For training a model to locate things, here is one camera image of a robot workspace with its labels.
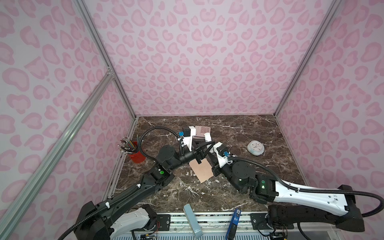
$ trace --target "gray eraser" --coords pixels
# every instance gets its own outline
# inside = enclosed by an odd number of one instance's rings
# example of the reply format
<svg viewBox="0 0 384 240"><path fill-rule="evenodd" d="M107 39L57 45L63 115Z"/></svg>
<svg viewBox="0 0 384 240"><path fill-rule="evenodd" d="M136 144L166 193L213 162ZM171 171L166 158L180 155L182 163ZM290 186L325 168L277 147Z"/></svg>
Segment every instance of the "gray eraser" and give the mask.
<svg viewBox="0 0 384 240"><path fill-rule="evenodd" d="M203 232L201 231L201 228L199 226L199 223L197 222L195 214L192 211L191 205L189 204L184 205L184 213L185 213L185 216L187 217L189 225L192 228L195 238L201 237L203 235Z"/></svg>

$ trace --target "brown paper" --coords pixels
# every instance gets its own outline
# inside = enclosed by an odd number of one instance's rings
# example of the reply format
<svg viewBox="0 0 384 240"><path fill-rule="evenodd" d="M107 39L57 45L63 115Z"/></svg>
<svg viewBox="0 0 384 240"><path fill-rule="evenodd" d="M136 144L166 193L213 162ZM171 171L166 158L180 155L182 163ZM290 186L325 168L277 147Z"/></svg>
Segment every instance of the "brown paper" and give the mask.
<svg viewBox="0 0 384 240"><path fill-rule="evenodd" d="M200 183L203 183L214 176L214 174L212 173L212 167L206 158L201 160L201 164L198 164L196 159L194 159L189 162L189 165L192 168L193 172L196 174Z"/></svg>

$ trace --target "electrical wire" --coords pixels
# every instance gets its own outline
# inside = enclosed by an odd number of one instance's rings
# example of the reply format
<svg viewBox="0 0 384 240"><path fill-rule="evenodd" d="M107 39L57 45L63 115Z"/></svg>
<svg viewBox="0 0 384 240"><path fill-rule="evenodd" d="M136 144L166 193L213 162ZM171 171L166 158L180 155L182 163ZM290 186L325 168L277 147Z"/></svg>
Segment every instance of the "electrical wire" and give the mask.
<svg viewBox="0 0 384 240"><path fill-rule="evenodd" d="M157 229L156 229L156 238L159 236L159 228L160 228L160 222L156 222L157 223Z"/></svg>
<svg viewBox="0 0 384 240"><path fill-rule="evenodd" d="M285 239L288 239L288 228L287 228L287 226L283 226L283 231L284 231L284 227L286 230Z"/></svg>
<svg viewBox="0 0 384 240"><path fill-rule="evenodd" d="M179 141L179 154L180 154L180 155L183 155L183 154L184 154L184 146L182 145L181 137L180 137L175 131L173 131L172 129L167 128L167 127L163 127L163 126L155 126L155 127L151 127L151 128L149 128L149 129L147 129L147 130L141 135L140 139L139 139L138 142L137 142L137 147L139 148L140 153L141 153L144 157L156 161L156 158L155 158L155 157L150 156L150 155L146 154L146 153L143 151L141 145L142 145L142 142L144 141L146 135L147 135L149 132L151 132L151 131L153 131L153 130L157 130L157 129L166 130L166 131L172 133L172 134L176 137L176 139L178 139L178 141Z"/></svg>
<svg viewBox="0 0 384 240"><path fill-rule="evenodd" d="M137 210L137 208L135 208L135 207L131 207L131 208L127 211L127 213L130 212L132 209Z"/></svg>
<svg viewBox="0 0 384 240"><path fill-rule="evenodd" d="M272 235L272 234L274 234L275 233L275 231L276 231L276 228L273 228L273 232L270 232L269 234L263 234L261 231L260 231L260 229L259 229L259 226L260 226L260 224L262 224L264 221L260 221L260 222L258 222L257 223L257 230L258 230L258 232L261 234L261 235L263 235L263 236L265 236L265 237L269 237L270 235Z"/></svg>
<svg viewBox="0 0 384 240"><path fill-rule="evenodd" d="M131 196L132 194L134 194L137 190L139 189L138 186L135 186L131 191L129 191L128 193L124 194L123 196L119 197L118 199L115 199L113 200L112 202L109 203L109 207L112 207L114 206L115 204L118 204L120 203L121 201L123 201L124 199L126 199L127 197ZM103 206L101 207L100 209L90 213L89 215L86 215L84 218L82 218L81 220L77 221L74 225L72 225L70 228L68 228L59 238L58 240L64 240L64 238L66 236L68 236L68 234L70 234L72 231L74 231L78 226L80 226L81 224L85 223L87 220L91 219L92 217L104 212L105 210L109 209L107 206Z"/></svg>
<svg viewBox="0 0 384 240"><path fill-rule="evenodd" d="M135 231L132 230L131 233L132 233L132 238L133 238L133 240L137 240L137 239L136 239L136 236L135 236Z"/></svg>
<svg viewBox="0 0 384 240"><path fill-rule="evenodd" d="M369 216L375 215L375 214L379 213L381 210L384 209L384 199L381 196L377 195L377 194L373 194L373 193L370 193L370 192L349 191L349 190L305 189L305 188L298 189L297 187L293 187L293 186L287 184L286 182L284 182L274 171L272 171L268 167L264 166L263 164L260 164L258 162L255 162L255 161L252 161L252 160L249 160L249 159L246 159L246 158L242 158L242 157L228 157L228 160L238 160L238 161L243 161L243 162L246 162L246 163L249 163L249 164L256 165L259 168L263 169L264 171L270 173L272 176L274 176L275 179L279 183L281 183L281 185L283 185L284 187L286 187L288 189L294 190L295 192L307 192L307 193L318 193L318 194L360 195L360 196L367 196L367 197L373 197L373 198L378 199L380 201L379 206L376 207L372 211L369 211L369 212L361 214L362 217L369 217Z"/></svg>
<svg viewBox="0 0 384 240"><path fill-rule="evenodd" d="M151 233L146 234L147 236L148 236L148 235L152 235L152 234L154 234L154 233L159 229L159 224L160 224L160 223L159 223L158 221L156 221L155 224L156 224L156 226L153 226L153 227L155 227L155 230L154 230L153 232L151 232Z"/></svg>
<svg viewBox="0 0 384 240"><path fill-rule="evenodd" d="M299 229L301 235L303 235L303 237L305 237L306 240L311 240L304 232L303 230L301 229L301 226L300 226L300 223L298 222L297 223L297 228Z"/></svg>

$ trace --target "red pen holder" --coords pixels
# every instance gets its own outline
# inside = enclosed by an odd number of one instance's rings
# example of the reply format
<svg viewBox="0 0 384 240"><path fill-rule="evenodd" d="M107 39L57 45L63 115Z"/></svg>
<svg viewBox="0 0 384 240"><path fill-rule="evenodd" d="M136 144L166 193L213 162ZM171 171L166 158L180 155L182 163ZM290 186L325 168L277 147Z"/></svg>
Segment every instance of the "red pen holder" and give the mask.
<svg viewBox="0 0 384 240"><path fill-rule="evenodd" d="M141 154L141 152L137 152L135 154L131 154L129 155L131 157L131 160L134 162L134 163L141 163L141 162L144 162L145 158L144 155Z"/></svg>

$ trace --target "marble tabletop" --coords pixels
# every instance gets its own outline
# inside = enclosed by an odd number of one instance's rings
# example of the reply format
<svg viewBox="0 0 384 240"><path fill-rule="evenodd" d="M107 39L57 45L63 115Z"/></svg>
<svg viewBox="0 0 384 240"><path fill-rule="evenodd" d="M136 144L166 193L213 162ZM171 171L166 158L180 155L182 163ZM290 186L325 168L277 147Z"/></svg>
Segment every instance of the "marble tabletop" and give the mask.
<svg viewBox="0 0 384 240"><path fill-rule="evenodd" d="M178 132L183 126L211 127L214 141L220 141L229 150L240 156L258 161L274 170L282 179L296 184L304 184L299 169L272 115L233 115L233 116L183 116L183 117L140 117L134 132L134 138L152 126L166 126ZM247 145L258 140L265 146L260 156L247 151ZM173 135L165 131L153 131L147 135L143 149L156 156L159 149L166 145L178 149ZM119 193L138 181L142 173L153 166L152 160L140 164L125 159L116 187ZM173 181L158 193L144 199L140 204L150 204L157 212L182 212L189 203L194 211L223 211L240 207L242 211L265 211L266 205L258 204L249 198L249 194L240 194L221 174L202 184L188 164L174 170Z"/></svg>

